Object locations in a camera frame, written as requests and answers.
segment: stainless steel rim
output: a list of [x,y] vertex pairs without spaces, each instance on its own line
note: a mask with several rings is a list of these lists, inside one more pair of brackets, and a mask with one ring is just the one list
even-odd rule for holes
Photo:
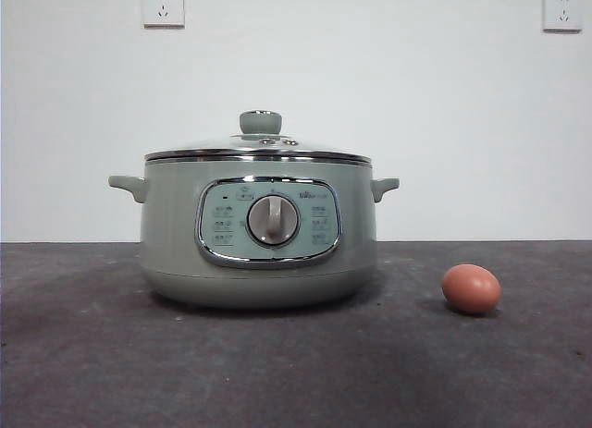
[[178,151],[162,151],[160,153],[148,153],[144,157],[147,162],[171,158],[187,157],[236,157],[236,156],[265,156],[265,157],[310,157],[324,158],[327,160],[351,160],[353,162],[372,163],[372,160],[354,153],[329,153],[322,151],[295,151],[291,149],[190,149]]
[[154,160],[147,160],[147,165],[158,165],[161,163],[181,162],[290,162],[290,163],[329,163],[333,165],[356,165],[372,167],[368,161],[352,160],[347,158],[324,158],[312,156],[287,156],[287,155],[196,155],[190,157],[164,157]]

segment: control panel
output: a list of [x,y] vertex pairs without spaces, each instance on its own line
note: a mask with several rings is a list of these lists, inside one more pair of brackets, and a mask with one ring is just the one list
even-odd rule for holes
[[214,263],[278,268],[328,256],[340,233],[337,197],[325,182],[249,176],[205,189],[196,241]]

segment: lid knob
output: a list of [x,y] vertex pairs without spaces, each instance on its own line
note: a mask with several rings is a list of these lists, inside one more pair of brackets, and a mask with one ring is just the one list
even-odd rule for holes
[[271,111],[247,111],[240,114],[243,134],[279,134],[281,115]]

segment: chrome trim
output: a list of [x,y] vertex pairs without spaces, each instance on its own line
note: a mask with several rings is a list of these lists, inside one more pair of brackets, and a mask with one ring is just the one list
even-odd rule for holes
[[158,165],[160,163],[181,163],[181,162],[290,162],[290,163],[330,163],[333,165],[356,165],[372,167],[370,163],[349,160],[344,158],[321,158],[321,157],[293,157],[279,155],[228,155],[228,156],[193,156],[193,157],[171,157],[159,158],[146,161],[147,165]]
[[[205,197],[208,191],[213,188],[214,186],[221,185],[221,184],[230,184],[230,183],[253,183],[253,182],[262,182],[262,181],[278,181],[278,182],[289,182],[289,183],[311,183],[316,185],[321,185],[329,189],[331,194],[333,195],[333,202],[335,203],[335,209],[337,213],[337,237],[331,244],[329,248],[324,251],[318,252],[317,254],[306,255],[303,257],[290,257],[290,258],[272,258],[272,259],[249,259],[246,257],[233,257],[225,254],[221,254],[219,252],[214,251],[212,248],[208,247],[205,243],[204,236],[202,235],[202,213],[204,210],[205,204]],[[249,233],[248,229],[248,220],[245,217],[245,226],[247,226],[247,233]],[[294,177],[258,177],[258,176],[246,176],[246,177],[234,177],[234,178],[222,178],[219,180],[215,180],[209,183],[200,194],[199,203],[197,206],[197,211],[195,214],[195,243],[197,244],[198,248],[201,250],[203,256],[210,262],[230,267],[230,268],[247,268],[247,269],[285,269],[285,268],[294,268],[294,267],[303,267],[309,266],[312,264],[317,264],[325,260],[328,256],[330,256],[333,251],[335,251],[340,242],[341,242],[341,234],[343,229],[341,227],[341,212],[339,208],[339,197],[337,192],[324,180],[313,179],[313,178],[294,178]]]
[[266,156],[266,157],[309,157],[335,160],[352,160],[371,164],[372,160],[363,155],[354,153],[332,153],[326,151],[302,151],[296,149],[187,149],[177,151],[162,151],[159,153],[147,153],[144,159],[147,162],[163,158],[182,157],[236,157],[236,156]]

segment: pot handle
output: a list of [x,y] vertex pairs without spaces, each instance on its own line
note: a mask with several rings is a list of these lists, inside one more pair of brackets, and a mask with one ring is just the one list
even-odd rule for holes
[[382,200],[382,196],[385,192],[395,190],[399,187],[398,178],[381,178],[379,180],[372,180],[370,182],[372,189],[372,195],[374,196],[374,203],[378,203]]
[[144,203],[146,201],[146,194],[148,193],[148,181],[144,178],[111,176],[109,177],[109,186],[131,192],[131,195],[133,195],[133,200],[138,203]]

